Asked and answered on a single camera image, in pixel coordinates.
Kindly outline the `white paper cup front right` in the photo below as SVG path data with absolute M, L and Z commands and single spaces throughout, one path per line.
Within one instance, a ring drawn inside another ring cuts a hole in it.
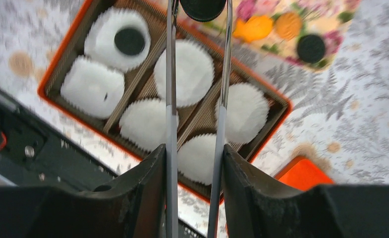
M 195 136 L 185 142 L 177 153 L 178 171 L 186 178 L 210 185 L 213 179 L 216 134 Z

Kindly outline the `white paper cup back middle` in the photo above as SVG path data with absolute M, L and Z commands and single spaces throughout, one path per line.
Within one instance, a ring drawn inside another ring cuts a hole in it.
M 176 106 L 184 108 L 202 100 L 209 91 L 215 68 L 209 53 L 188 39 L 175 41 Z

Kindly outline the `orange box lid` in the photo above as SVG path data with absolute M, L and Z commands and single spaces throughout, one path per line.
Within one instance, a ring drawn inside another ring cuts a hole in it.
M 320 184 L 334 184 L 315 163 L 305 156 L 296 156 L 275 179 L 301 191 L 307 191 Z

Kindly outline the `floral cookie tray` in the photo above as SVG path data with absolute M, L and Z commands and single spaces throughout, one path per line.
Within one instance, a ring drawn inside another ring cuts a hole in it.
M 232 37 L 293 65 L 325 70 L 334 61 L 358 0 L 235 0 Z

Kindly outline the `orange round cookie on tray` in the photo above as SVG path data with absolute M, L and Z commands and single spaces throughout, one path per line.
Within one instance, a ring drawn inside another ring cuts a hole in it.
M 291 40 L 297 37 L 302 28 L 302 18 L 298 13 L 286 12 L 279 16 L 275 22 L 276 34 L 284 39 Z

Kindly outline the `orange cookie box base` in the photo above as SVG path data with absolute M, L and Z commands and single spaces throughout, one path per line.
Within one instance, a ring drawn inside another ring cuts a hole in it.
M 252 162 L 291 104 L 176 7 L 84 1 L 38 95 L 137 159 L 171 143 L 179 184 L 209 201 L 215 141 Z

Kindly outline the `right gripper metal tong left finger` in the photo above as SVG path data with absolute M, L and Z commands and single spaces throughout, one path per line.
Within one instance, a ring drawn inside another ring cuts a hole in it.
M 178 194 L 177 194 L 177 111 L 176 111 L 176 73 L 175 40 L 178 14 L 178 0 L 167 3 L 167 40 L 166 40 L 166 237 L 178 237 Z

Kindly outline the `black cookie on tray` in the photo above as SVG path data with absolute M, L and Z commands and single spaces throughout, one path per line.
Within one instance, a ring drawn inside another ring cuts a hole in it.
M 303 62 L 317 63 L 324 57 L 326 45 L 320 35 L 308 34 L 298 40 L 296 51 Z

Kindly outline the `orange fish shaped cookie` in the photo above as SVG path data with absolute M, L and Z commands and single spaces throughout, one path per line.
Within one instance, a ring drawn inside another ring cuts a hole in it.
M 238 19 L 233 37 L 244 42 L 253 42 L 266 38 L 272 31 L 274 20 L 266 15 L 253 16 L 247 21 Z

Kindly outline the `white paper cup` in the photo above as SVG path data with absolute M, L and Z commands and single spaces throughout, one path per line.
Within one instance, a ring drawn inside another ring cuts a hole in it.
M 195 136 L 185 142 L 177 153 L 178 171 L 186 178 L 210 185 L 213 179 L 216 134 Z
M 60 88 L 61 96 L 76 109 L 107 119 L 125 90 L 124 74 L 85 56 L 78 56 Z
M 176 106 L 184 108 L 202 100 L 209 91 L 215 68 L 209 53 L 188 39 L 175 41 Z
M 218 142 L 232 142 L 234 144 L 247 144 L 251 142 L 262 130 L 268 120 L 270 106 L 264 93 L 250 83 L 236 83 L 228 87 L 227 105 L 225 110 L 218 98 L 215 106 L 216 125 L 222 123 L 223 112 L 225 117 L 224 136 L 218 135 Z
M 84 43 L 84 54 L 123 72 L 147 58 L 151 36 L 148 25 L 135 10 L 110 7 L 93 23 Z
M 166 143 L 166 101 L 152 98 L 130 104 L 119 120 L 120 135 L 151 152 Z

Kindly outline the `black cookie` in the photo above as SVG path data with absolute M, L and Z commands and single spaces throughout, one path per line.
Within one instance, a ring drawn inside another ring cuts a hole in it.
M 144 50 L 146 42 L 140 30 L 127 27 L 120 29 L 115 34 L 114 44 L 121 53 L 127 56 L 136 56 Z
M 296 51 L 303 62 L 317 63 L 324 57 L 326 45 L 320 35 L 308 34 L 298 40 Z
M 180 0 L 179 3 L 185 13 L 198 22 L 216 19 L 226 5 L 225 0 Z

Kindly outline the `white paper cup back left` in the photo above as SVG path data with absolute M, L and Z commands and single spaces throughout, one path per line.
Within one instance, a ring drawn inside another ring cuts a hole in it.
M 123 72 L 147 58 L 151 36 L 148 25 L 135 10 L 110 7 L 93 23 L 84 43 L 84 54 Z

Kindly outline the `white paper cup front middle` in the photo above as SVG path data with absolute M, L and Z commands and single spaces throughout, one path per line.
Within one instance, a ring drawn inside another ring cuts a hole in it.
M 119 120 L 120 135 L 151 152 L 166 143 L 166 101 L 152 98 L 130 104 Z

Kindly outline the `white paper cup back right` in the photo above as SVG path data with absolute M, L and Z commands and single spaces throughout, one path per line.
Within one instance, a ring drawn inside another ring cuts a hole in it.
M 250 83 L 236 83 L 228 87 L 227 105 L 225 110 L 218 98 L 215 106 L 216 125 L 222 123 L 223 112 L 225 117 L 224 136 L 218 135 L 218 142 L 232 142 L 234 144 L 247 144 L 251 142 L 262 130 L 268 120 L 270 106 L 264 93 Z

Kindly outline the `right gripper metal tong right finger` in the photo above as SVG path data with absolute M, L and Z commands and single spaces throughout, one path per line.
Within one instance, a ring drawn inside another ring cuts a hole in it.
M 218 125 L 217 136 L 215 143 L 215 158 L 214 158 L 214 170 L 211 187 L 211 199 L 209 209 L 208 220 L 208 238 L 215 238 L 217 236 L 218 219 L 219 219 L 219 206 L 221 196 L 221 182 L 222 182 L 222 163 L 223 163 L 223 149 L 225 145 L 225 125 L 227 115 L 227 101 L 229 94 L 229 79 L 231 74 L 231 51 L 232 51 L 232 22 L 233 22 L 233 3 L 232 0 L 226 1 L 227 14 L 226 14 L 226 33 L 225 33 L 225 45 L 224 45 L 224 57 L 223 57 L 223 71 L 222 71 L 222 84 L 219 100 L 219 113 L 218 113 Z

